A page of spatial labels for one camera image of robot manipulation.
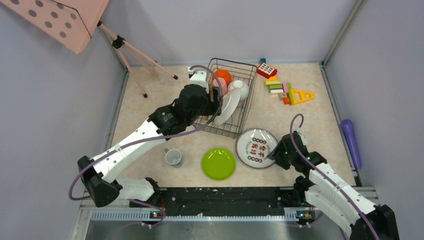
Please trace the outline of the white cup pink handle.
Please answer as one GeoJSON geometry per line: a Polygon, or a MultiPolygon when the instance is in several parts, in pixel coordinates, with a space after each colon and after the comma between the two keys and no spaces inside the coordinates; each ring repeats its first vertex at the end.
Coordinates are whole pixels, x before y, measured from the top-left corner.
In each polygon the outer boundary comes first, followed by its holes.
{"type": "Polygon", "coordinates": [[[224,78],[222,77],[218,77],[217,79],[215,78],[212,83],[215,87],[220,87],[220,94],[222,96],[225,96],[227,94],[228,86],[224,78]]]}

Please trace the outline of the white plate green red rim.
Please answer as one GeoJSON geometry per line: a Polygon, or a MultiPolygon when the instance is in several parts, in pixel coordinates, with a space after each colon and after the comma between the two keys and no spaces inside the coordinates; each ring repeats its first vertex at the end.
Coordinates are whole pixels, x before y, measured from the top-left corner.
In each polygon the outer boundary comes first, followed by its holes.
{"type": "Polygon", "coordinates": [[[221,114],[214,119],[215,125],[222,125],[231,117],[239,104],[240,97],[241,93],[237,88],[227,92],[227,94],[223,97],[221,114]]]}

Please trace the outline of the orange bowl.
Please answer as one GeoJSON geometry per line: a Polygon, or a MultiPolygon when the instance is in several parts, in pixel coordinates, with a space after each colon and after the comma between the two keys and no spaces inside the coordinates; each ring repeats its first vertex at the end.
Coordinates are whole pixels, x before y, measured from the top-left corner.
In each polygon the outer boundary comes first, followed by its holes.
{"type": "Polygon", "coordinates": [[[224,79],[227,86],[232,82],[232,76],[229,71],[218,69],[214,73],[217,77],[224,79]]]}

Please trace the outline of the grey wire dish rack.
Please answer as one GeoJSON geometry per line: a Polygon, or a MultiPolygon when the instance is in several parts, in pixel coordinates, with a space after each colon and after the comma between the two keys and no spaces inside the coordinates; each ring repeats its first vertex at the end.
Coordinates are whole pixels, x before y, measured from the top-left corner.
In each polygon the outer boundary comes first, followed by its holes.
{"type": "Polygon", "coordinates": [[[237,138],[243,131],[250,113],[256,85],[257,66],[234,60],[214,57],[208,68],[213,72],[227,71],[230,83],[222,83],[224,93],[221,114],[212,123],[203,128],[204,131],[237,138]]]}

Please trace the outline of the white plate red characters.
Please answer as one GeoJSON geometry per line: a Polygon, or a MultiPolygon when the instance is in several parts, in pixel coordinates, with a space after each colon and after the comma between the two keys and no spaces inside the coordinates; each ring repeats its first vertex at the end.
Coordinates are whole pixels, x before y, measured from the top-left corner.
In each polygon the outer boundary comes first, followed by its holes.
{"type": "Polygon", "coordinates": [[[271,167],[275,160],[270,159],[270,153],[278,145],[277,138],[262,128],[251,128],[237,138],[235,151],[239,160],[253,169],[271,167]]]}

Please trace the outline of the white ceramic bowl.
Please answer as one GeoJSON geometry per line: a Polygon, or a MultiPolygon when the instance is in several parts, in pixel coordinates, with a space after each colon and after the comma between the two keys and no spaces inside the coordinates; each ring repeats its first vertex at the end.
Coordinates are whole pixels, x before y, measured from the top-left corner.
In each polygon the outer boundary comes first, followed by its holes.
{"type": "Polygon", "coordinates": [[[250,93],[249,85],[245,83],[242,80],[233,80],[227,87],[228,91],[231,91],[233,89],[239,89],[240,90],[240,102],[245,101],[250,93]]]}

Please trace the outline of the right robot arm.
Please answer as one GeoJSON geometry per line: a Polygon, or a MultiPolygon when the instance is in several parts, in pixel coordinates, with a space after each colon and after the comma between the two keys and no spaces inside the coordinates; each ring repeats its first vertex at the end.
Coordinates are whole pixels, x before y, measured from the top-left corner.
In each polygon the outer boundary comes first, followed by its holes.
{"type": "Polygon", "coordinates": [[[309,152],[294,131],[281,138],[267,156],[275,164],[301,173],[293,186],[299,206],[312,205],[331,219],[351,240],[398,240],[393,210],[367,199],[345,182],[318,152],[309,152]]]}

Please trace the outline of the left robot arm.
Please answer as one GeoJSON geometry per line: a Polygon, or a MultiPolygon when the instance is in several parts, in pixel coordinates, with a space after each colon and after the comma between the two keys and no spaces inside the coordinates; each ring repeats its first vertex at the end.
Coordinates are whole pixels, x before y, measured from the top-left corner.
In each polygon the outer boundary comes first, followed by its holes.
{"type": "Polygon", "coordinates": [[[157,108],[134,132],[105,152],[94,157],[83,156],[77,162],[81,180],[98,208],[116,200],[138,200],[149,207],[160,202],[159,187],[151,178],[119,178],[120,173],[150,149],[171,138],[186,136],[207,126],[206,123],[187,131],[200,116],[213,121],[221,114],[223,88],[210,68],[199,65],[188,68],[189,83],[171,104],[157,108]]]}

